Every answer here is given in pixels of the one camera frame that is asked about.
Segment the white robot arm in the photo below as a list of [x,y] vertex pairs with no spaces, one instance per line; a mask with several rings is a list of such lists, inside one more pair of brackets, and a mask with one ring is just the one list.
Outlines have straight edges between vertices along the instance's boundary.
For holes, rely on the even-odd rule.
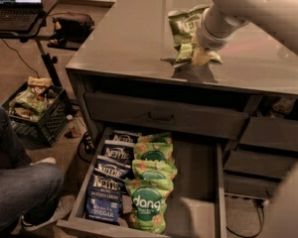
[[[222,49],[251,22],[298,56],[298,0],[212,0],[196,31],[200,47]],[[298,163],[277,193],[258,238],[298,238]]]

